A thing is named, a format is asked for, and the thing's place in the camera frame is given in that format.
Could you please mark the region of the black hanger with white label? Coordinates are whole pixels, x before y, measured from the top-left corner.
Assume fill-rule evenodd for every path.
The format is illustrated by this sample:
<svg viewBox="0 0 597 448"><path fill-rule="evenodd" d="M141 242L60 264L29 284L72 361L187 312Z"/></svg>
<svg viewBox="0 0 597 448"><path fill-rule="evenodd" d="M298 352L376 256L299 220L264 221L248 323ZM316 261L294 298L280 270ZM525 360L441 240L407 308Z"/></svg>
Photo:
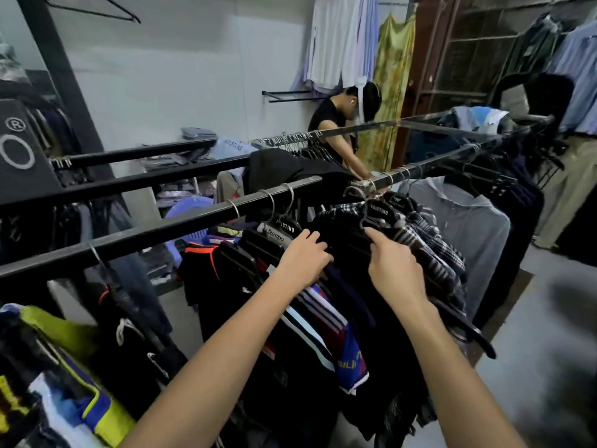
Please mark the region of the black hanger with white label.
<svg viewBox="0 0 597 448"><path fill-rule="evenodd" d="M275 200L269 190L258 190L270 197L272 201L271 216L268 220L260 222L257 229L244 231L240 241L240 246L249 253L253 254L259 251L265 256L270 256L274 261L280 260L286 248L303 230L300 223L289 215L295 201L294 190L288 183L282 185L291 194L286 212L281 213L276 209Z"/></svg>

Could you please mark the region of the black pants with white drawstring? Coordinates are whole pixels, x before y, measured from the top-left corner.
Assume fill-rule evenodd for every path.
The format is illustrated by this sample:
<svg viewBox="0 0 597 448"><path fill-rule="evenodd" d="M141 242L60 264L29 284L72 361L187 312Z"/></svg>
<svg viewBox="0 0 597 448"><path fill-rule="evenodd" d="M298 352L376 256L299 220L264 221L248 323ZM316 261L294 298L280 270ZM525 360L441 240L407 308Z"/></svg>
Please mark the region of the black pants with white drawstring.
<svg viewBox="0 0 597 448"><path fill-rule="evenodd" d="M137 421L188 359L168 335L139 324L119 306L107 285L85 284L83 302L99 330L89 368Z"/></svg>

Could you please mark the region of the yellow green patterned dress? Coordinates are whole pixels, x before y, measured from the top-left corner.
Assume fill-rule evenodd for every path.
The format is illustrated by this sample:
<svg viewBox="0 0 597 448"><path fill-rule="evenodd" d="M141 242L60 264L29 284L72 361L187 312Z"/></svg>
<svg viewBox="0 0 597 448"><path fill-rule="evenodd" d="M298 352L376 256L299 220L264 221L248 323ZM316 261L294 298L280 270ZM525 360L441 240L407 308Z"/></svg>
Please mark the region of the yellow green patterned dress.
<svg viewBox="0 0 597 448"><path fill-rule="evenodd" d="M401 116L413 59L415 23L416 14L405 23L389 15L380 27L373 81L382 93L382 104L374 118L376 122ZM356 156L369 171L389 171L397 134L397 127L359 133Z"/></svg>

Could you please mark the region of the row of empty black hangers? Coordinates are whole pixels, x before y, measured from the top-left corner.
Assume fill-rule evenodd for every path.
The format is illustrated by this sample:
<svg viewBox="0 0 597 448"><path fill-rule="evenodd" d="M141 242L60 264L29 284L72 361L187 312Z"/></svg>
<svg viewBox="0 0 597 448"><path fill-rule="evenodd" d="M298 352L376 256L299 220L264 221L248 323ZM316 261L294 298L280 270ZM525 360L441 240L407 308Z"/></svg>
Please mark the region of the row of empty black hangers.
<svg viewBox="0 0 597 448"><path fill-rule="evenodd" d="M258 150L276 148L290 152L296 157L307 159L322 159L327 162L339 164L339 161L332 157L325 149L317 135L312 133L282 134L261 139L254 139L249 144Z"/></svg>

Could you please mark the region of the light blue hanging shirts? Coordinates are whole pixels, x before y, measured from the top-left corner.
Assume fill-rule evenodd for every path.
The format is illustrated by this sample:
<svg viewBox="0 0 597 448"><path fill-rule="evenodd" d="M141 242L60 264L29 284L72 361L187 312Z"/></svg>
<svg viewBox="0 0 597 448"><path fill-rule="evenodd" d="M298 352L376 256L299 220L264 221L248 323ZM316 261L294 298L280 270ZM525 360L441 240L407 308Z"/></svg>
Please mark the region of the light blue hanging shirts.
<svg viewBox="0 0 597 448"><path fill-rule="evenodd" d="M597 19L565 35L545 72L574 84L559 131L597 137Z"/></svg>

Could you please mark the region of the blue white crumpled garment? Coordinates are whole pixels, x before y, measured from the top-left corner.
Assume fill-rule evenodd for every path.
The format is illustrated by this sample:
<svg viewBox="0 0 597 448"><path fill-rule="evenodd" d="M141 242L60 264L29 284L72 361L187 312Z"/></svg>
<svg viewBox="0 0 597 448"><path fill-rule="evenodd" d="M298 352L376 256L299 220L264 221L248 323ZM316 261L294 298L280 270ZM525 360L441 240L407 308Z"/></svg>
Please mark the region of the blue white crumpled garment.
<svg viewBox="0 0 597 448"><path fill-rule="evenodd" d="M459 130L496 135L500 123L509 112L482 105L459 105L451 108L451 114L455 116Z"/></svg>

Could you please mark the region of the black steel pillar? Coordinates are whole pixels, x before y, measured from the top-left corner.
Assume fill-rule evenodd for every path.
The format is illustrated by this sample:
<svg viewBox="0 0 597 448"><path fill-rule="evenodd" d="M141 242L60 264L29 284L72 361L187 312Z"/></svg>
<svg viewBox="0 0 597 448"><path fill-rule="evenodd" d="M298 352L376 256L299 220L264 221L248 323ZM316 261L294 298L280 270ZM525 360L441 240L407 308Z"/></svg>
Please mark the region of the black steel pillar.
<svg viewBox="0 0 597 448"><path fill-rule="evenodd" d="M52 83L74 132L81 152L100 153L104 147L77 82L55 21L43 0L16 0L25 22L41 52Z"/></svg>

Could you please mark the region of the shelf of folded clothes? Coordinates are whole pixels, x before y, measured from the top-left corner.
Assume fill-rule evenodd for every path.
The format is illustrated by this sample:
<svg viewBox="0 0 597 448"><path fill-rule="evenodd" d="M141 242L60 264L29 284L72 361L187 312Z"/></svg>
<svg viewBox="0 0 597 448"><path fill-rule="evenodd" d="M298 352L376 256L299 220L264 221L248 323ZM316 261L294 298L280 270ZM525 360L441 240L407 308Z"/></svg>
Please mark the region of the shelf of folded clothes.
<svg viewBox="0 0 597 448"><path fill-rule="evenodd" d="M208 160L208 154L196 151L173 153L139 159L145 172L157 172L196 165ZM184 178L152 187L160 215L165 214L178 202L192 196L213 198L216 190L216 175Z"/></svg>

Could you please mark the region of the blue plastic stool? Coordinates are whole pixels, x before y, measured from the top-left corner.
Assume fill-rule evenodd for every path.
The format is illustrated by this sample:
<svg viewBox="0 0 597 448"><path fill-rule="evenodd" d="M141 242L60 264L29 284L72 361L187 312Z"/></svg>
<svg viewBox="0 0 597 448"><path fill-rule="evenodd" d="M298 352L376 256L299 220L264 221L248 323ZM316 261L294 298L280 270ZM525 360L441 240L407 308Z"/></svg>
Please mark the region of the blue plastic stool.
<svg viewBox="0 0 597 448"><path fill-rule="evenodd" d="M213 199L205 196L191 196L175 203L165 214L164 218L178 217L186 214L187 212L198 210L205 206L213 205ZM208 229L203 229L197 232L192 232L187 235L183 235L174 240L168 240L165 242L165 246L168 249L170 255L174 260L174 267L179 268L182 262L182 254L176 247L176 242L182 241L184 246L189 243L200 244L203 238L207 235Z"/></svg>

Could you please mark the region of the person's right forearm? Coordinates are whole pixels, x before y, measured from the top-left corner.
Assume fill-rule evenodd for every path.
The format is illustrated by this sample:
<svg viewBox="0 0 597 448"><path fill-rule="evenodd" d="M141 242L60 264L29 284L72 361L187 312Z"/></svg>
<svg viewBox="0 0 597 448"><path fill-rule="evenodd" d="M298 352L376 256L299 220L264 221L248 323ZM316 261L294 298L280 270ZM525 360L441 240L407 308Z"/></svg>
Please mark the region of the person's right forearm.
<svg viewBox="0 0 597 448"><path fill-rule="evenodd" d="M426 300L392 306L421 366L447 448L528 448Z"/></svg>

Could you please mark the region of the white printed bag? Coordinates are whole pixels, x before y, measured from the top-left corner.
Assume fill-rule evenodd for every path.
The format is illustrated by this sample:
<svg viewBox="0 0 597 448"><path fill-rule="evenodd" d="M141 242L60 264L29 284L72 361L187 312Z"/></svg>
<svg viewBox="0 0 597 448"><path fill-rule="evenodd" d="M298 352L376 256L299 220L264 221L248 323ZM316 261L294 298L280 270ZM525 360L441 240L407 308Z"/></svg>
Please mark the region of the white printed bag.
<svg viewBox="0 0 597 448"><path fill-rule="evenodd" d="M240 142L228 137L219 137L213 147L210 148L207 158L209 160L228 159L249 155L257 150L258 148L245 142Z"/></svg>

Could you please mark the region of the black shirt with orange trim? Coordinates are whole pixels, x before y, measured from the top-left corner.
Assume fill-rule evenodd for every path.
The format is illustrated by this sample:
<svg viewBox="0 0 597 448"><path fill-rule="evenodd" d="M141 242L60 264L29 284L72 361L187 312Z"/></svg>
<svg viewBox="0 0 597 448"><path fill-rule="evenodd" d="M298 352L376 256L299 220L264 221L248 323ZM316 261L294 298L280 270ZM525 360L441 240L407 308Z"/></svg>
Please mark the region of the black shirt with orange trim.
<svg viewBox="0 0 597 448"><path fill-rule="evenodd" d="M263 284L256 261L235 245L186 248L177 272L184 295L199 317L203 340L208 340Z"/></svg>

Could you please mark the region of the person's right hand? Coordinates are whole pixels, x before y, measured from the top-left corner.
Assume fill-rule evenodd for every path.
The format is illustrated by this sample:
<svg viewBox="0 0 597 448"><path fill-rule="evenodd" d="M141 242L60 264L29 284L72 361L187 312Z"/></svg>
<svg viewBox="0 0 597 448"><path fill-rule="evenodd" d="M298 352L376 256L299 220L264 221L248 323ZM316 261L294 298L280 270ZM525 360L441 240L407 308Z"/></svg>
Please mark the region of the person's right hand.
<svg viewBox="0 0 597 448"><path fill-rule="evenodd" d="M397 316L420 312L429 305L421 265L411 250L386 235L366 227L371 240L369 276Z"/></svg>

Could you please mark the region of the row of white hanging shirts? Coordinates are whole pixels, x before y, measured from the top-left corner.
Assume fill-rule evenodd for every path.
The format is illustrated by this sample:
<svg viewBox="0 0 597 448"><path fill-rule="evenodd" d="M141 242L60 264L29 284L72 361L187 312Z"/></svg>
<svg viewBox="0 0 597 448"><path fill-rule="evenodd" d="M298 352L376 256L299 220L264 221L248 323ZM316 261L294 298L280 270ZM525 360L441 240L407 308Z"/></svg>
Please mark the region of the row of white hanging shirts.
<svg viewBox="0 0 597 448"><path fill-rule="evenodd" d="M379 30L378 0L315 0L295 85L332 94L372 81Z"/></svg>

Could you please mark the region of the black hanger with plaid shirt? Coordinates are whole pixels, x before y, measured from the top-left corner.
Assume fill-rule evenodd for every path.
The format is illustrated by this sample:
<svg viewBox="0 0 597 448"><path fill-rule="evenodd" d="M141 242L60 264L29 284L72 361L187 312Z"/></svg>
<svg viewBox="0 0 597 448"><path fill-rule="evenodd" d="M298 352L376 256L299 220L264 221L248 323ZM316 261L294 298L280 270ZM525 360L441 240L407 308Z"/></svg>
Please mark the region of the black hanger with plaid shirt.
<svg viewBox="0 0 597 448"><path fill-rule="evenodd" d="M450 334L460 344L476 343L491 359L491 342L466 314L467 270L464 257L447 243L430 211L396 192L368 198L362 205L361 226L371 226L406 246L420 263L429 301L437 308Z"/></svg>

